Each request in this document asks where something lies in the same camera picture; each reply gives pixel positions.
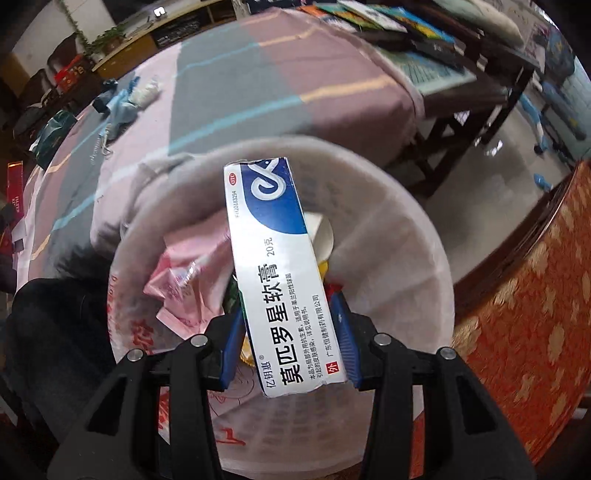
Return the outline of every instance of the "white wall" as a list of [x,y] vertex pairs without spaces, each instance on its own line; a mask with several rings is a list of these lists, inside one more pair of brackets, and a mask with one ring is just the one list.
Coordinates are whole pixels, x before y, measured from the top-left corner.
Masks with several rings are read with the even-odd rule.
[[[115,26],[102,0],[66,0],[72,17],[89,41]],[[12,49],[29,75],[47,67],[47,57],[74,29],[51,0],[28,26]]]

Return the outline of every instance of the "brand logo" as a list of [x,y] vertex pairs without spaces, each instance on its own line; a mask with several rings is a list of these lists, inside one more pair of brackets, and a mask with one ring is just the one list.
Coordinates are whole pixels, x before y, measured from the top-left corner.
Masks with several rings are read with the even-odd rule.
[[339,364],[337,362],[331,362],[326,364],[326,371],[328,374],[335,374],[339,372]]
[[250,168],[252,171],[258,173],[268,180],[271,180],[277,185],[277,188],[275,188],[275,190],[272,192],[264,192],[261,189],[270,190],[274,188],[274,185],[260,177],[256,178],[251,184],[251,192],[255,198],[259,200],[277,200],[285,192],[285,180],[283,180],[279,175],[273,173],[273,169],[278,163],[279,158],[274,158],[265,168],[262,168],[256,164],[248,165],[248,168]]

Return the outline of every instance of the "plastic bag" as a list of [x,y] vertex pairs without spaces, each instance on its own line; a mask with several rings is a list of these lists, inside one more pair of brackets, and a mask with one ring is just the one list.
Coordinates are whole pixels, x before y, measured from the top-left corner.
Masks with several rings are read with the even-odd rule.
[[[223,208],[226,163],[279,156],[290,160],[303,209],[330,219],[335,247],[326,281],[344,286],[352,311],[370,316],[378,331],[409,348],[435,352],[451,342],[452,277],[439,237],[418,203],[353,152],[295,136],[194,155],[142,193],[146,201],[129,222],[111,266],[108,322],[117,360],[131,348],[157,352],[181,340],[155,318],[159,302],[142,293],[164,251],[163,236]],[[266,398],[253,370],[244,364],[240,369],[229,392],[210,395],[224,469],[250,478],[303,479],[362,459],[371,392],[359,393],[347,383]],[[414,407],[418,415],[420,395],[414,396]]]
[[223,314],[222,300],[234,268],[225,210],[165,236],[166,251],[144,287],[164,306],[156,318],[183,340],[204,333]]

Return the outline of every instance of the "potted plant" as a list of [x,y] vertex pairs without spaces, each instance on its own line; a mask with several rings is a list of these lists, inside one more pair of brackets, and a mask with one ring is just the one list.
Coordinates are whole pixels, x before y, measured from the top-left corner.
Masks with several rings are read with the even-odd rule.
[[116,25],[108,29],[90,44],[90,50],[93,53],[101,52],[108,55],[114,49],[119,47],[125,39],[125,25]]

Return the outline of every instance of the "pink plastic bag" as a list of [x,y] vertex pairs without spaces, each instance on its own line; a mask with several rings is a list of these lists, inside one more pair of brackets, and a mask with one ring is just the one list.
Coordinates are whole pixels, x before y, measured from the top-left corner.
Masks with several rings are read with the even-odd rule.
[[156,318],[183,340],[205,332],[222,315],[223,296],[234,269],[225,210],[164,237],[166,250],[144,287],[164,302]]

